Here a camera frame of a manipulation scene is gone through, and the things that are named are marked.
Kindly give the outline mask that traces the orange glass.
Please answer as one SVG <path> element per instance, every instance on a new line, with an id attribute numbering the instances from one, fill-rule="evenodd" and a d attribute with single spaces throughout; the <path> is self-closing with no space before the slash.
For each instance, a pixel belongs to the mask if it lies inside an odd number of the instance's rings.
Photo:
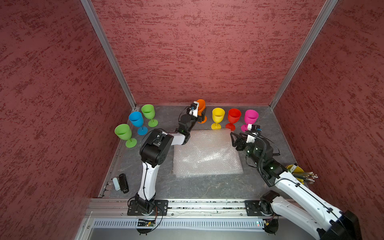
<path id="1" fill-rule="evenodd" d="M 205 123 L 207 121 L 206 102 L 203 99 L 199 99 L 199 100 L 197 100 L 197 102 L 199 103 L 199 106 L 198 106 L 198 122 L 199 122 L 199 124 L 203 124 L 203 123 Z"/>

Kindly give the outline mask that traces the yellow glass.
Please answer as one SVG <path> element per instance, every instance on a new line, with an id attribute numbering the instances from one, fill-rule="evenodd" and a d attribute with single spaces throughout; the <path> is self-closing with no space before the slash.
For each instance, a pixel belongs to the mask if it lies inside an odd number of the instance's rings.
<path id="1" fill-rule="evenodd" d="M 211 125 L 212 130 L 219 130 L 222 128 L 220 123 L 223 121 L 225 116 L 225 110 L 222 108 L 215 108 L 212 111 L 212 118 L 214 123 Z"/>

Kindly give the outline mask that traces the red glass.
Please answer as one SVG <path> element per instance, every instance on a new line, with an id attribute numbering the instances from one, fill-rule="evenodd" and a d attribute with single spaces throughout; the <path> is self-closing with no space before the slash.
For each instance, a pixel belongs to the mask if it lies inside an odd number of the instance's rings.
<path id="1" fill-rule="evenodd" d="M 228 121 L 229 123 L 226 124 L 226 128 L 230 129 L 232 132 L 236 129 L 235 123 L 239 121 L 241 118 L 241 111 L 238 109 L 230 109 L 228 111 Z"/>

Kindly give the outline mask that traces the pink glass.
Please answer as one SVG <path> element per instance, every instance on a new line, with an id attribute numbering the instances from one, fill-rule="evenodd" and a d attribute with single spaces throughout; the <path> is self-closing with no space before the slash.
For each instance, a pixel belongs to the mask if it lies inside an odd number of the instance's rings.
<path id="1" fill-rule="evenodd" d="M 257 121 L 258 117 L 259 113 L 257 111 L 247 110 L 244 117 L 245 124 L 241 127 L 242 132 L 248 131 L 248 126 L 253 125 Z"/>

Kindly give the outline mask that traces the dark green glass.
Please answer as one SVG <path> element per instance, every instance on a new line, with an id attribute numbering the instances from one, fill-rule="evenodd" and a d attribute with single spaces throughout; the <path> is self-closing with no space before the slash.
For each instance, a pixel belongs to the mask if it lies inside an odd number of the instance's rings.
<path id="1" fill-rule="evenodd" d="M 153 105 L 146 104 L 142 106 L 141 110 L 144 117 L 149 120 L 148 122 L 149 127 L 154 128 L 159 124 L 158 121 L 155 119 L 156 112 Z"/>

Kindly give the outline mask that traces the blue glass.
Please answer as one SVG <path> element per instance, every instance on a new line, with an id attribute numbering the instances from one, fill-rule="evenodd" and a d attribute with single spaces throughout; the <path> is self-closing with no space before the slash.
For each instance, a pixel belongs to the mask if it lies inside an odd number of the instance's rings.
<path id="1" fill-rule="evenodd" d="M 130 122 L 138 128 L 138 135 L 144 136 L 148 133 L 148 128 L 144 127 L 144 118 L 142 113 L 133 112 L 129 115 Z"/>

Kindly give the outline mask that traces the light green wine glass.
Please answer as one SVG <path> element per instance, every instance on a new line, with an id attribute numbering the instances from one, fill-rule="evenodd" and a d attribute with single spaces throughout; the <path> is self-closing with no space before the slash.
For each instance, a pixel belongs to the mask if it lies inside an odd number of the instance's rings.
<path id="1" fill-rule="evenodd" d="M 127 148 L 133 148 L 137 145 L 137 140 L 132 138 L 132 130 L 128 124 L 118 125 L 114 132 L 121 140 L 126 141 Z"/>

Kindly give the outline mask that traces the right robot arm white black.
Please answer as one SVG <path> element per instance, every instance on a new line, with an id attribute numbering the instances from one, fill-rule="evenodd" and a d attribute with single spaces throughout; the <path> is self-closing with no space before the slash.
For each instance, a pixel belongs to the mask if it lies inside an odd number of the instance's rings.
<path id="1" fill-rule="evenodd" d="M 274 234 L 278 230 L 278 217 L 288 219 L 316 240 L 360 240 L 358 217 L 351 211 L 341 211 L 300 183 L 295 176 L 273 158 L 273 148 L 260 131 L 231 133 L 232 145 L 254 162 L 268 187 L 276 187 L 289 195 L 297 204 L 292 205 L 279 193 L 269 191 L 262 195 L 257 207 L 246 204 L 250 211 L 266 217 L 264 230 Z"/>

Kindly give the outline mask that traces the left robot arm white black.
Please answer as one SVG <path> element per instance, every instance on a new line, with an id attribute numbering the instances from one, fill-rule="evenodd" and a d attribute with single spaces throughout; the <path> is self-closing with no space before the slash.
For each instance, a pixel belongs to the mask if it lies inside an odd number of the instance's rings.
<path id="1" fill-rule="evenodd" d="M 143 162 L 143 174 L 139 191 L 135 195 L 135 203 L 145 215 L 149 215 L 156 208 L 156 180 L 160 165 L 166 160 L 172 146 L 185 145 L 196 123 L 206 120 L 206 107 L 200 107 L 193 102 L 187 107 L 187 113 L 179 117 L 179 127 L 174 133 L 162 129 L 154 129 L 140 147 Z"/>

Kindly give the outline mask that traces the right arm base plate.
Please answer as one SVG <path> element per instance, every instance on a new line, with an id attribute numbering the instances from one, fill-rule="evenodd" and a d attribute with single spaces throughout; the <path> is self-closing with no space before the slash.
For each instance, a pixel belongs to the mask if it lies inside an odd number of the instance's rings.
<path id="1" fill-rule="evenodd" d="M 248 217 L 258 217 L 262 219 L 270 219 L 272 217 L 280 217 L 272 209 L 272 202 L 266 200 L 246 200 L 245 209 Z"/>

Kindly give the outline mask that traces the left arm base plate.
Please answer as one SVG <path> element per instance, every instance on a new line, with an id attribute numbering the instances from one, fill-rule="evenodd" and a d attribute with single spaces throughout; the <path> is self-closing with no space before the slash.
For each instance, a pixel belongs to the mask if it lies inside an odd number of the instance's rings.
<path id="1" fill-rule="evenodd" d="M 166 216 L 168 211 L 168 200 L 154 200 L 152 202 L 140 202 L 131 200 L 128 205 L 128 216 Z"/>

